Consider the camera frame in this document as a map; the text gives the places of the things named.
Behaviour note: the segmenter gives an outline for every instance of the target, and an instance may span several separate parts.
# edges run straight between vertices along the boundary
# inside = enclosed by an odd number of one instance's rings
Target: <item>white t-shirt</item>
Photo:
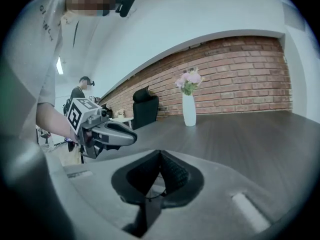
[[[10,135],[36,141],[37,105],[55,105],[55,75],[62,47],[61,17],[65,0],[32,0],[21,11],[2,47],[4,78],[13,83],[12,98],[20,104],[14,118],[1,111],[1,127]],[[14,113],[16,104],[11,103]]]

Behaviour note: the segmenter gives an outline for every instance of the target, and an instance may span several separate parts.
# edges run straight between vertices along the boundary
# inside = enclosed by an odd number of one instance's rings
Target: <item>pink flowers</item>
[[[198,73],[197,68],[190,68],[188,72],[185,72],[177,81],[175,85],[185,94],[192,95],[193,91],[204,80]]]

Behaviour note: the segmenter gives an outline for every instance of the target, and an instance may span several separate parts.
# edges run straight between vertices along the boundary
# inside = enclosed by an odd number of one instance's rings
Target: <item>ceiling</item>
[[[135,0],[128,17],[139,9],[139,4],[143,1]],[[114,11],[105,17],[66,15],[62,18],[63,46],[60,58],[63,75],[56,72],[56,85],[74,82],[82,76],[90,76],[104,43],[123,20],[125,19]]]

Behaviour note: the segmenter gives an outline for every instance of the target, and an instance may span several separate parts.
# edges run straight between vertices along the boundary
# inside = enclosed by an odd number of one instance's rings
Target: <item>light fixture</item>
[[[61,66],[60,57],[58,58],[58,62],[56,63],[56,69],[58,70],[59,75],[63,75],[64,74],[64,72],[62,70],[62,66]]]

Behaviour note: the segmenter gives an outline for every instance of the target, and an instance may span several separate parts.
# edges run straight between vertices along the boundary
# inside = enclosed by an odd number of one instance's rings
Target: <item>black armchair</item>
[[[159,97],[151,96],[148,87],[137,90],[133,94],[132,129],[136,130],[157,120]]]

